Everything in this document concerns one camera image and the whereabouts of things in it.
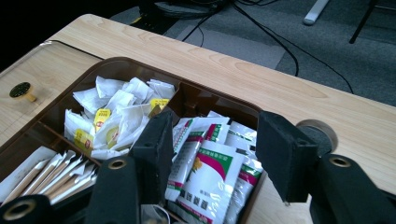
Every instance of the brass knob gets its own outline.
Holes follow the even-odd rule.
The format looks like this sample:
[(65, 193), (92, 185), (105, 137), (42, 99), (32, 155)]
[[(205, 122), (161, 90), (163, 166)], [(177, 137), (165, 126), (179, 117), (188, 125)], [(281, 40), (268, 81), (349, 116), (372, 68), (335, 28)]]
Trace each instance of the brass knob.
[(29, 82), (22, 82), (12, 88), (12, 90), (9, 92), (9, 96), (12, 98), (26, 97), (26, 99), (28, 99), (30, 102), (34, 102), (36, 98), (31, 93), (32, 89), (33, 87)]

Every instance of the wooden table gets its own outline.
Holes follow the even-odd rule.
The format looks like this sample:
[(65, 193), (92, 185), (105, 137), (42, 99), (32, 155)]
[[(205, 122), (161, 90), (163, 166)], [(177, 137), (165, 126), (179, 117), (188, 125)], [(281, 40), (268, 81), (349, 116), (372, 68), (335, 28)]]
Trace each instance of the wooden table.
[[(293, 124), (306, 119), (321, 120), (337, 134), (338, 147), (334, 153), (356, 161), (379, 188), (396, 194), (396, 108), (393, 106), (90, 14), (75, 19), (48, 40), (62, 41), (103, 59), (132, 58), (249, 101), (284, 116)], [(97, 59), (71, 61), (63, 62), (78, 62), (71, 72), (51, 77), (52, 83), (46, 84), (51, 85), (55, 96)], [(45, 61), (37, 63), (51, 65)], [(33, 113), (15, 115), (18, 122), (14, 124), (18, 125), (12, 132), (50, 102), (51, 97)], [(1, 100), (8, 102), (3, 93)], [(4, 122), (0, 125), (3, 135), (7, 125)], [(269, 179), (258, 197), (248, 223), (312, 223), (309, 204), (286, 206)]]

